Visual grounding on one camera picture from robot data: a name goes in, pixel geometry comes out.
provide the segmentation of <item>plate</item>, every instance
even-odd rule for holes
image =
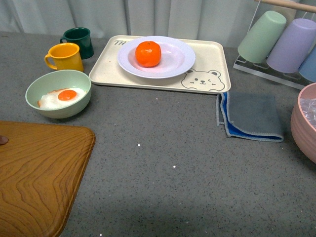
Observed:
[[[160,45],[161,61],[155,67],[140,66],[135,58],[136,47],[144,41],[154,41]],[[125,43],[118,51],[118,64],[127,72],[151,79],[171,78],[189,70],[196,60],[193,49],[186,43],[164,36],[147,36]]]

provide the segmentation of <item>fried egg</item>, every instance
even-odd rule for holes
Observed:
[[[65,88],[51,91],[38,100],[41,109],[60,109],[80,100],[86,91],[80,88]]]

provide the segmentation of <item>wooden tray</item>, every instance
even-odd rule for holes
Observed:
[[[91,155],[86,127],[0,121],[0,236],[56,237]]]

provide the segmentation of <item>gray countertop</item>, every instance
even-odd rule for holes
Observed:
[[[224,49],[231,91],[275,96],[281,143],[227,138],[216,126],[216,95],[93,85],[81,113],[49,119],[27,105],[25,91],[52,72],[44,56],[58,42],[0,33],[0,119],[94,131],[62,237],[316,235],[316,164],[290,131],[299,90],[233,69],[237,49]],[[86,74],[107,39],[92,43]]]

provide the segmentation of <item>dark green mug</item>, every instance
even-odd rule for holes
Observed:
[[[69,43],[75,43],[79,46],[81,59],[90,58],[94,54],[90,30],[87,28],[76,27],[69,29],[60,38],[60,43],[64,43],[63,40]]]

